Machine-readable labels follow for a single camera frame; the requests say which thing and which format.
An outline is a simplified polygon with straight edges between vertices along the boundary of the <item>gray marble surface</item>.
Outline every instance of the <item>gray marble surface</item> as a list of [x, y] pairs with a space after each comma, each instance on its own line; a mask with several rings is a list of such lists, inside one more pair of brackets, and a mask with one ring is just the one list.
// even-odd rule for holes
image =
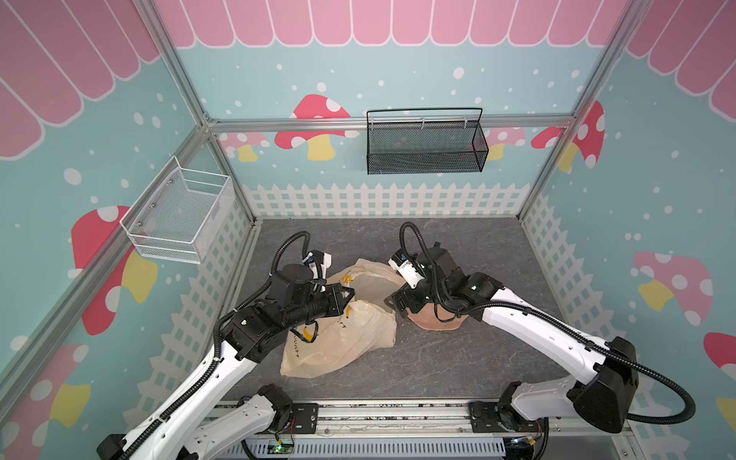
[[[299, 230], [311, 233], [310, 249], [332, 254], [328, 276], [358, 258], [386, 263], [399, 249], [405, 219], [266, 220], [255, 246], [241, 299], [266, 279], [279, 245]], [[560, 317], [559, 309], [516, 219], [412, 219], [428, 245], [440, 241], [466, 274], [491, 275], [524, 300]], [[419, 250], [411, 231], [407, 246]], [[281, 265], [295, 263], [292, 244]], [[498, 397], [505, 383], [564, 377], [566, 372], [511, 334], [472, 318], [457, 330], [429, 331], [397, 315], [396, 345], [363, 354], [353, 363], [313, 379], [280, 374], [283, 345], [238, 382], [226, 399], [255, 394], [276, 383], [294, 399], [393, 397]]]

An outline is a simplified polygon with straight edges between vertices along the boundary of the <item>black cable duct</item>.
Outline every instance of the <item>black cable duct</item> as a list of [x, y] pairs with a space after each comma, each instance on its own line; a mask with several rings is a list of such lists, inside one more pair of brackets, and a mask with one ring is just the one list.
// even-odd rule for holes
[[[215, 369], [217, 369], [217, 366], [220, 364], [221, 356], [222, 356], [222, 335], [220, 333], [220, 330], [222, 329], [222, 325], [224, 325], [227, 321], [230, 320], [230, 318], [233, 317], [236, 311], [241, 310], [242, 308], [248, 306], [253, 300], [257, 299], [259, 296], [261, 296], [266, 290], [271, 286], [271, 276], [278, 270], [278, 264], [281, 260], [281, 255], [286, 251], [286, 248], [289, 247], [292, 243], [294, 243], [299, 238], [304, 238], [304, 244], [302, 245], [302, 259], [306, 259], [308, 255], [308, 247], [309, 247], [309, 240], [311, 239], [311, 235], [307, 231], [300, 231], [296, 232], [294, 235], [289, 236], [286, 241], [284, 241], [281, 246], [276, 251], [276, 254], [274, 255], [273, 262], [271, 262], [271, 270], [269, 271], [269, 278], [266, 280], [266, 282], [258, 288], [253, 294], [248, 296], [247, 299], [243, 301], [240, 305], [235, 307], [234, 310], [228, 311], [222, 318], [220, 318], [216, 323], [215, 327], [212, 329], [212, 344], [213, 344], [213, 357], [212, 362], [210, 362], [209, 367], [207, 370], [205, 370], [205, 373], [202, 374], [202, 377], [197, 379], [192, 386], [190, 386], [181, 396], [177, 398], [169, 407], [167, 407], [161, 414], [158, 416], [156, 420], [151, 422], [151, 425], [148, 425], [148, 427], [144, 430], [143, 433], [141, 433], [140, 436], [138, 436], [135, 441], [132, 442], [130, 447], [128, 447], [123, 454], [120, 456], [119, 460], [128, 460], [130, 456], [148, 439], [154, 431], [158, 429], [158, 427], [161, 425], [162, 420], [166, 421], [168, 420], [171, 415], [176, 411], [179, 407], [181, 407], [186, 400], [188, 400], [194, 393], [197, 392], [198, 389], [202, 388], [202, 385], [207, 382], [207, 380], [212, 376], [212, 374], [215, 372]], [[317, 263], [317, 274], [322, 273], [322, 267]]]
[[[424, 253], [424, 256], [427, 258], [427, 262], [430, 264], [430, 270], [432, 272], [432, 295], [435, 299], [435, 302], [438, 302], [439, 292], [438, 292], [437, 284], [439, 284], [439, 280], [437, 280], [437, 274], [436, 274], [436, 270], [434, 267], [435, 262], [432, 259], [432, 257], [429, 255], [429, 251], [427, 251], [427, 245], [424, 242], [424, 238], [422, 237], [422, 234], [419, 232], [419, 228], [417, 228], [417, 226], [413, 222], [404, 222], [401, 225], [401, 228], [399, 229], [399, 242], [401, 244], [401, 250], [408, 257], [408, 251], [406, 250], [406, 243], [404, 241], [404, 232], [406, 228], [411, 228], [411, 230], [417, 236], [419, 246], [422, 248], [422, 252]], [[633, 420], [635, 422], [641, 422], [641, 423], [651, 423], [654, 425], [673, 425], [675, 423], [682, 423], [686, 420], [689, 420], [690, 418], [693, 417], [693, 415], [695, 415], [695, 411], [696, 411], [695, 400], [680, 385], [678, 385], [677, 383], [675, 383], [674, 381], [665, 377], [664, 375], [660, 374], [657, 371], [649, 369], [648, 367], [643, 366], [635, 361], [632, 361], [628, 359], [627, 357], [620, 355], [619, 353], [611, 351], [607, 348], [603, 348], [602, 346], [590, 341], [587, 337], [581, 335], [580, 333], [577, 333], [574, 329], [572, 329], [570, 326], [566, 325], [559, 319], [555, 318], [554, 316], [550, 316], [541, 310], [517, 305], [515, 303], [506, 302], [503, 300], [489, 300], [488, 302], [479, 303], [477, 305], [474, 305], [471, 308], [465, 308], [465, 309], [453, 308], [449, 305], [446, 305], [446, 303], [442, 303], [442, 299], [439, 299], [439, 302], [445, 310], [451, 313], [454, 313], [454, 314], [459, 314], [459, 315], [467, 315], [474, 311], [484, 310], [485, 308], [511, 308], [516, 311], [521, 311], [524, 314], [530, 314], [532, 316], [535, 316], [539, 319], [542, 319], [543, 321], [550, 323], [555, 328], [560, 329], [562, 332], [566, 333], [567, 335], [575, 339], [577, 342], [584, 344], [586, 348], [596, 351], [600, 353], [601, 355], [606, 356], [607, 358], [611, 358], [613, 361], [623, 364], [624, 366], [627, 366], [637, 372], [640, 372], [662, 383], [663, 385], [665, 385], [666, 387], [668, 387], [669, 389], [677, 393], [677, 395], [680, 396], [680, 398], [682, 399], [682, 402], [685, 404], [685, 407], [678, 414], [668, 415], [666, 417], [651, 417], [648, 415], [628, 413], [626, 415], [626, 418], [628, 420]]]

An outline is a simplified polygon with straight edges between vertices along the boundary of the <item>mushroom painting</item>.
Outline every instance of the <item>mushroom painting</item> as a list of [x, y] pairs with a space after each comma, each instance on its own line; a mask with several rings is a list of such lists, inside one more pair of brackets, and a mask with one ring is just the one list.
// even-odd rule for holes
[[[333, 101], [319, 94], [309, 94], [302, 99], [289, 118], [349, 118], [350, 114]], [[307, 158], [313, 161], [327, 161], [335, 158], [335, 149], [330, 136], [347, 138], [358, 137], [358, 131], [307, 131], [279, 132], [276, 145], [282, 149], [293, 149], [305, 142], [309, 145]]]
[[503, 147], [506, 145], [521, 147], [526, 144], [526, 132], [522, 128], [489, 128], [485, 135], [488, 143], [487, 160], [503, 158]]
[[65, 345], [57, 350], [2, 427], [4, 460], [37, 459], [46, 443], [50, 420], [57, 420], [67, 428], [77, 423], [90, 400], [92, 388], [64, 382], [88, 352], [87, 345], [78, 344]]
[[637, 252], [631, 273], [652, 278], [639, 286], [639, 293], [652, 309], [662, 311], [665, 304], [677, 299], [685, 318], [697, 326], [703, 322], [713, 304], [713, 284], [708, 269], [698, 259], [679, 255]]
[[238, 159], [244, 163], [258, 159], [252, 146], [268, 147], [271, 145], [262, 132], [223, 132], [218, 139], [229, 158], [235, 158], [235, 152], [237, 152]]
[[[74, 224], [71, 247], [76, 268], [69, 270], [69, 277], [77, 276], [90, 263], [127, 209], [125, 206], [107, 206], [85, 214]], [[82, 314], [87, 333], [95, 336], [113, 324], [121, 287], [127, 288], [135, 301], [142, 303], [153, 289], [157, 276], [158, 265], [142, 258], [130, 247]]]
[[703, 348], [713, 364], [736, 380], [736, 337], [711, 332], [705, 335]]
[[[553, 146], [557, 142], [561, 131], [562, 129], [558, 127], [549, 127], [531, 140], [531, 146], [535, 149], [546, 149]], [[605, 135], [606, 116], [601, 103], [595, 101], [588, 116], [585, 117], [583, 124], [578, 128], [573, 142], [565, 150], [565, 153], [562, 154], [559, 163], [557, 163], [560, 171], [568, 174], [571, 173], [573, 170], [573, 160], [578, 152], [583, 155], [583, 160], [585, 160], [585, 165], [588, 168], [595, 166], [601, 157]]]

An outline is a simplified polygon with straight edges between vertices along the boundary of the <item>white picket fence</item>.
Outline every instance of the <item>white picket fence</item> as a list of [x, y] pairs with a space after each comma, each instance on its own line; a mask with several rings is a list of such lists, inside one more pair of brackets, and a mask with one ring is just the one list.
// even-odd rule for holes
[[138, 384], [138, 405], [123, 413], [128, 430], [165, 401], [202, 360], [247, 228], [245, 214], [236, 202], [197, 267], [197, 277], [189, 278], [189, 294], [180, 296], [182, 310], [171, 315], [173, 328], [161, 336], [161, 354], [150, 358], [153, 372], [149, 380]]
[[340, 188], [333, 184], [329, 188], [317, 185], [309, 188], [294, 188], [287, 185], [281, 189], [273, 185], [270, 189], [259, 185], [255, 190], [243, 187], [253, 212], [260, 217], [287, 219], [293, 217], [327, 216], [511, 216], [516, 214], [529, 192], [529, 184], [516, 188], [511, 184], [501, 188], [496, 184], [486, 188], [481, 184], [472, 188], [470, 184], [459, 188], [455, 184], [448, 188], [440, 184], [433, 188], [422, 184], [412, 187], [407, 184], [399, 188], [396, 184], [384, 188], [361, 185], [354, 188], [348, 184]]
[[[614, 311], [601, 307], [604, 293], [593, 289], [593, 275], [583, 271], [584, 259], [575, 257], [575, 244], [568, 244], [567, 230], [560, 230], [561, 219], [554, 218], [554, 206], [549, 206], [548, 202], [549, 196], [538, 198], [524, 224], [562, 316], [568, 324], [604, 339], [624, 337], [626, 332], [615, 330], [611, 324]], [[652, 416], [669, 415], [669, 408], [655, 402], [651, 394], [653, 385], [653, 380], [640, 375], [632, 411]], [[687, 460], [685, 451], [690, 441], [673, 434], [668, 426], [635, 422], [631, 426], [647, 459], [657, 454], [661, 460], [673, 456]]]

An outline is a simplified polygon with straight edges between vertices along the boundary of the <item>translucent plastic bag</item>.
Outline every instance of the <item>translucent plastic bag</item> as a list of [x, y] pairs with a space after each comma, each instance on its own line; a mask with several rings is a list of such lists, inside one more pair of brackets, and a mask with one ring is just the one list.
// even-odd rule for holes
[[[353, 301], [339, 318], [318, 319], [319, 335], [312, 344], [289, 333], [281, 360], [281, 374], [314, 378], [353, 362], [366, 351], [391, 348], [396, 342], [396, 316], [383, 299], [404, 284], [404, 279], [383, 263], [358, 259], [355, 265], [332, 275], [355, 289]], [[311, 338], [314, 326], [302, 328]]]

